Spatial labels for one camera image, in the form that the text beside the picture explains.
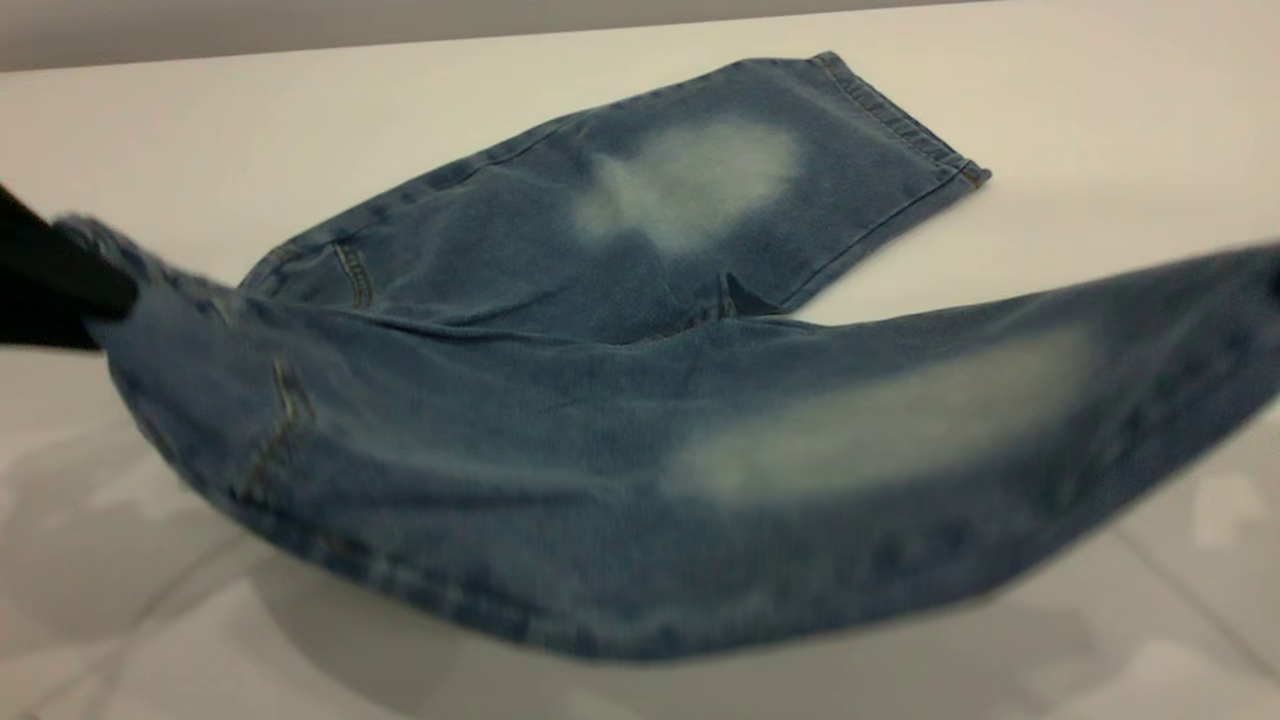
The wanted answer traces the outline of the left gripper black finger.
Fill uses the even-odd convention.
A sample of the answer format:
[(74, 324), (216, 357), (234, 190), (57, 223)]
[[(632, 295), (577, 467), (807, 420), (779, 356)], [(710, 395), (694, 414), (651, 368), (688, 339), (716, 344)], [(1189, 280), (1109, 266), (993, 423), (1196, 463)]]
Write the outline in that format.
[(1, 188), (3, 270), (65, 313), (119, 320), (132, 310), (136, 282), (55, 229)]
[(1, 301), (1, 346), (100, 351), (81, 316), (27, 300)]

